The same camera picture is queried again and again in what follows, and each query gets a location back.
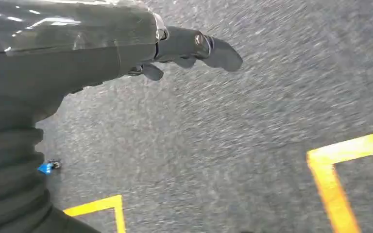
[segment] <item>yellow tape line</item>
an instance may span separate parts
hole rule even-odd
[[[334,164],[373,155],[373,134],[310,150],[308,166],[336,233],[360,233]]]
[[[96,211],[106,210],[114,208],[115,213],[115,222],[117,225],[118,233],[126,233],[125,229],[125,220],[123,216],[123,207],[122,207],[122,196],[113,196],[110,198],[105,198],[102,200],[97,200],[91,203],[75,206],[69,209],[64,210],[65,214],[69,216],[79,216],[86,215]]]

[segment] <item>blue object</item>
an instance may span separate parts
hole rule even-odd
[[[49,175],[52,172],[52,164],[43,163],[41,166],[38,167],[38,171]]]

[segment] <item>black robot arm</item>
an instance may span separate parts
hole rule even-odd
[[[0,233],[96,233],[51,204],[35,124],[86,86],[127,74],[159,80],[153,63],[196,60],[242,64],[225,41],[165,27],[135,1],[0,0]]]

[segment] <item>robotic finger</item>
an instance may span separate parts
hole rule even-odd
[[[200,31],[178,27],[167,27],[168,35],[156,44],[156,55],[147,63],[135,67],[129,75],[144,74],[157,81],[163,72],[153,62],[174,62],[183,68],[191,68],[197,60],[212,68],[223,68],[234,72],[241,68],[242,58],[227,42]]]

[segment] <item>yellow tape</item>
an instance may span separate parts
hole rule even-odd
[[[97,200],[91,203],[75,206],[69,209],[64,210],[65,214],[69,216],[79,216],[86,215],[96,211],[106,210],[114,208],[115,213],[115,222],[117,225],[118,233],[126,233],[125,229],[125,220],[123,215],[122,207],[122,196],[113,196],[110,198],[105,198],[102,200]]]
[[[373,134],[311,150],[307,154],[318,192],[336,233],[360,233],[334,164],[373,155]]]

